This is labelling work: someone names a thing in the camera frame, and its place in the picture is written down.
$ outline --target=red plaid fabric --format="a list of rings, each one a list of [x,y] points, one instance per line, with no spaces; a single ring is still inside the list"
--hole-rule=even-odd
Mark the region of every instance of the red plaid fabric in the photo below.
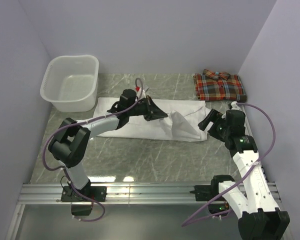
[[[247,101],[247,95],[238,75],[205,69],[203,74],[196,73],[193,80],[199,100],[230,100],[242,103]]]

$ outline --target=metal rail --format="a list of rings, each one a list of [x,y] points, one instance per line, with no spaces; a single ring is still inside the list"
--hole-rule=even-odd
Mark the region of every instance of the metal rail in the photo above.
[[[195,185],[210,185],[210,182],[157,182],[157,183],[92,183],[92,186],[106,186],[107,194],[102,204],[204,204],[196,201],[195,195],[190,193]],[[272,196],[281,202],[275,183],[268,183]],[[243,184],[239,189],[245,194]],[[19,205],[70,205],[87,204],[87,202],[61,202],[62,187],[58,184],[24,184],[19,195]]]

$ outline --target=cable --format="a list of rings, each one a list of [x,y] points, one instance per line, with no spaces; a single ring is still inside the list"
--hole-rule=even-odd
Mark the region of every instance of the cable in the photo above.
[[[42,164],[43,164],[43,166],[44,166],[48,171],[55,171],[55,170],[58,170],[58,169],[63,169],[66,178],[67,178],[68,181],[70,182],[70,186],[71,186],[72,190],[73,190],[78,196],[80,196],[80,197],[82,197],[82,198],[84,198],[84,199],[86,199],[86,200],[88,200],[88,201],[90,201],[90,202],[92,202],[92,203],[96,203],[96,204],[98,204],[98,205],[102,208],[102,211],[103,211],[102,214],[101,214],[99,217],[95,218],[95,219],[81,219],[81,218],[75,216],[74,218],[78,219],[79,221],[82,221],[82,222],[94,222],[94,221],[97,221],[97,220],[101,219],[101,218],[105,215],[106,209],[105,209],[105,207],[102,205],[102,203],[100,203],[100,202],[98,202],[98,201],[96,201],[96,200],[94,200],[94,199],[92,199],[92,198],[90,198],[90,197],[87,197],[87,196],[81,194],[81,193],[75,188],[75,186],[74,186],[74,184],[72,183],[72,181],[71,181],[71,179],[70,179],[70,177],[69,177],[69,175],[68,175],[68,172],[67,172],[67,170],[65,169],[64,166],[60,165],[60,166],[57,166],[57,167],[52,168],[52,167],[49,167],[49,166],[47,165],[47,162],[46,162],[46,151],[47,151],[47,147],[48,147],[50,141],[52,140],[52,138],[53,138],[57,133],[61,132],[62,130],[68,129],[68,128],[70,128],[70,127],[76,127],[76,126],[81,126],[81,125],[93,123],[93,122],[95,122],[95,121],[98,121],[98,120],[101,120],[101,119],[104,119],[104,118],[108,118],[108,117],[111,117],[111,116],[118,116],[118,115],[123,114],[123,113],[129,111],[130,109],[132,109],[132,108],[133,108],[135,105],[137,105],[138,102],[140,101],[140,99],[141,99],[141,97],[142,97],[142,94],[143,94],[143,90],[144,90],[144,84],[143,84],[142,80],[140,79],[140,77],[137,77],[137,78],[135,79],[135,86],[138,87],[138,81],[140,82],[140,88],[141,88],[140,95],[139,95],[139,97],[137,98],[137,100],[135,101],[135,103],[133,103],[130,107],[128,107],[128,108],[125,109],[125,110],[119,111],[119,112],[110,113],[110,114],[104,115],[104,116],[97,116],[97,117],[94,117],[94,118],[92,118],[92,119],[90,119],[90,120],[88,120],[88,121],[77,122],[77,123],[74,123],[74,124],[69,124],[69,125],[60,127],[60,128],[58,128],[54,133],[52,133],[52,134],[48,137],[48,139],[45,141],[45,143],[44,143],[44,145],[43,145],[43,148],[42,148]]]
[[[272,122],[272,120],[270,119],[269,115],[263,111],[261,108],[255,106],[255,105],[252,105],[252,104],[249,104],[249,103],[242,103],[242,102],[238,102],[238,105],[244,105],[244,106],[249,106],[249,107],[252,107],[254,109],[257,109],[259,110],[260,112],[263,113],[263,115],[265,115],[265,117],[268,119],[270,125],[271,125],[271,128],[272,128],[272,143],[269,147],[269,149],[262,155],[260,156],[256,162],[260,162],[262,159],[265,158],[265,156],[267,156],[270,151],[272,150],[272,148],[274,147],[275,145],[275,142],[276,142],[276,130],[275,130],[275,126]],[[209,216],[204,216],[204,217],[200,217],[200,218],[197,218],[195,220],[193,220],[193,218],[199,214],[203,209],[205,209],[208,205],[210,205],[213,201],[217,200],[218,198],[222,197],[224,194],[228,193],[229,191],[231,191],[232,189],[234,189],[235,187],[237,187],[239,184],[243,183],[243,181],[249,176],[249,174],[254,170],[254,168],[256,167],[256,165],[252,165],[251,168],[246,172],[246,174],[238,181],[236,182],[234,185],[232,185],[231,187],[229,187],[228,189],[224,190],[223,192],[219,193],[217,196],[211,198],[206,204],[204,204],[202,207],[200,207],[195,213],[193,213],[190,217],[188,217],[183,223],[182,223],[182,227],[185,227],[185,226],[188,226],[190,224],[193,224],[193,223],[196,223],[198,221],[201,221],[203,219],[206,219],[208,217],[211,217],[212,215],[209,215]],[[222,211],[222,212],[219,212],[218,215],[221,215],[221,214],[225,214],[227,211]]]
[[[63,191],[66,191],[65,187],[62,185],[62,179],[64,179],[65,175],[62,176],[62,178],[60,179],[60,185],[63,189]]]

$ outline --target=plastic tub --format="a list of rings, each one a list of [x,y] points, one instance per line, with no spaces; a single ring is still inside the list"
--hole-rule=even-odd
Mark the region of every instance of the plastic tub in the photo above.
[[[40,95],[61,112],[89,111],[96,103],[98,70],[94,56],[58,56],[45,71]]]

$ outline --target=metal frame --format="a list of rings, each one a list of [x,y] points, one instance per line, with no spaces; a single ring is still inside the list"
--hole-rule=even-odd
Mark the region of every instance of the metal frame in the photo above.
[[[248,118],[245,118],[245,126],[249,135],[252,136]],[[92,183],[93,186],[106,186],[107,195],[104,205],[175,205],[175,204],[197,204],[202,205],[206,201],[196,201],[195,195],[190,193],[195,185],[210,185],[210,182],[152,182],[152,183]],[[239,190],[245,194],[243,184],[240,184]],[[268,187],[275,201],[281,209],[281,199],[275,183],[268,182]],[[24,184],[22,186],[19,199],[6,235],[6,240],[16,238],[22,215],[26,205],[70,205],[71,202],[61,202],[62,187],[58,183],[54,184]],[[87,204],[87,202],[75,202],[73,204]],[[291,230],[288,226],[284,235],[284,240],[293,240]]]

